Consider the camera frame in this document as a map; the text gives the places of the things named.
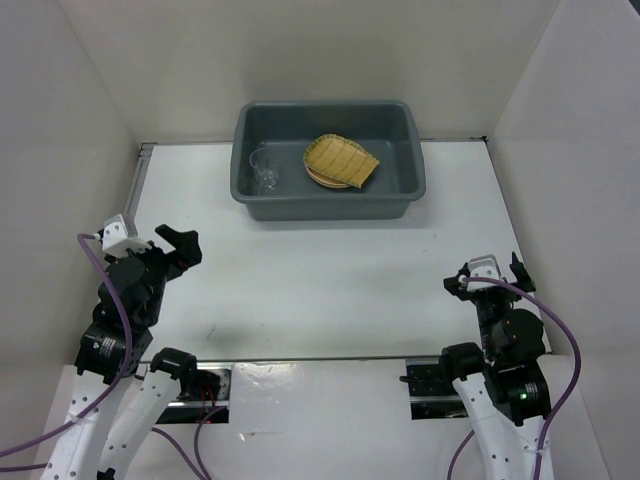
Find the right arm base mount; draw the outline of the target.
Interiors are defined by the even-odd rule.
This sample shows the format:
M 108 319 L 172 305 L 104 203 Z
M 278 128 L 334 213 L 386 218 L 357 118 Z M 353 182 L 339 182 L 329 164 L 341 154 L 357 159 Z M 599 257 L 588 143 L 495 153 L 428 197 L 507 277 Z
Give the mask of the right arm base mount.
M 459 395 L 446 381 L 437 356 L 406 359 L 399 381 L 407 388 L 412 420 L 468 417 Z

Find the woven bamboo tray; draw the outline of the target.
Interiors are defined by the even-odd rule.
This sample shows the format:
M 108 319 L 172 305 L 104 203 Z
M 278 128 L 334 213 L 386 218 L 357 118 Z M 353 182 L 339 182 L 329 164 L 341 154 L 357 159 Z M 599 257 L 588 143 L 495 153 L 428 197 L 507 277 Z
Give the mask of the woven bamboo tray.
M 380 161 L 353 140 L 337 134 L 316 138 L 303 154 L 305 168 L 361 189 Z

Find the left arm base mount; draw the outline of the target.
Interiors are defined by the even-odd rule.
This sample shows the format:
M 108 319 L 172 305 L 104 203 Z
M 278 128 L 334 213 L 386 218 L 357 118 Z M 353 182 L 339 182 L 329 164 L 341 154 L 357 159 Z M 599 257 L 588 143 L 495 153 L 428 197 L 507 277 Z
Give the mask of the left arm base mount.
M 200 363 L 194 379 L 169 402 L 156 424 L 198 424 L 211 412 L 207 423 L 227 423 L 231 385 L 231 365 Z

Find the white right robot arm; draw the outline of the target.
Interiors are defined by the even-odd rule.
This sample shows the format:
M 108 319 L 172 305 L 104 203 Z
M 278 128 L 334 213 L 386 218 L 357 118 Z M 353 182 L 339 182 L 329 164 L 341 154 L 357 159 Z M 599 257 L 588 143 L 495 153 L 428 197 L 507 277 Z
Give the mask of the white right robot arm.
M 444 281 L 451 295 L 474 305 L 481 341 L 444 348 L 438 381 L 460 397 L 488 479 L 532 478 L 539 433 L 551 411 L 538 364 L 546 352 L 543 322 L 515 305 L 535 285 L 518 259 L 510 269 L 516 280 L 503 287 L 496 258 L 485 255 Z

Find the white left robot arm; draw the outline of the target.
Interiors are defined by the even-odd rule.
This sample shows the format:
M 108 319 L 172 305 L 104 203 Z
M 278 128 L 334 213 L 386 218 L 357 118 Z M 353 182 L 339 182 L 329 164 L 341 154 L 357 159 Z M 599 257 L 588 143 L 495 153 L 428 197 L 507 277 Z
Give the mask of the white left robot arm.
M 158 322 L 167 283 L 202 261 L 196 231 L 180 232 L 166 224 L 155 231 L 171 250 L 142 240 L 121 220 L 77 236 L 102 283 L 93 320 L 80 340 L 69 407 L 52 434 L 56 443 L 43 479 L 122 479 L 172 401 L 200 398 L 204 421 L 218 411 L 221 378 L 199 369 L 193 354 L 171 347 L 155 354 L 134 399 L 120 406 L 153 340 L 151 328 Z

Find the tan plate with bear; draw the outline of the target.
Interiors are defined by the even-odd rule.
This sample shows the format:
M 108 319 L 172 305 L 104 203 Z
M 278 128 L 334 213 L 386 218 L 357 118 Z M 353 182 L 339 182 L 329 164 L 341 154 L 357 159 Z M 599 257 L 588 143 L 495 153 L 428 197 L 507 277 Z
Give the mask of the tan plate with bear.
M 305 168 L 307 174 L 311 177 L 311 179 L 316 182 L 317 184 L 319 184 L 320 186 L 323 186 L 325 188 L 330 188 L 330 189 L 349 189 L 351 188 L 351 185 L 344 183 L 342 181 L 339 180 L 335 180 L 332 179 L 330 177 L 327 177 L 326 175 L 320 174 L 314 170 L 311 170 L 309 168 Z

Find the clear plastic cup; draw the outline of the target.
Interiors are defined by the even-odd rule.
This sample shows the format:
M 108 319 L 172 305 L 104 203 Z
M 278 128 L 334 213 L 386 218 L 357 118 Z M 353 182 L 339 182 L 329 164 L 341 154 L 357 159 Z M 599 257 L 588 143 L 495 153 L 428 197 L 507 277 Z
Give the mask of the clear plastic cup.
M 279 157 L 275 151 L 266 147 L 258 148 L 251 153 L 249 164 L 258 188 L 273 191 L 279 181 Z

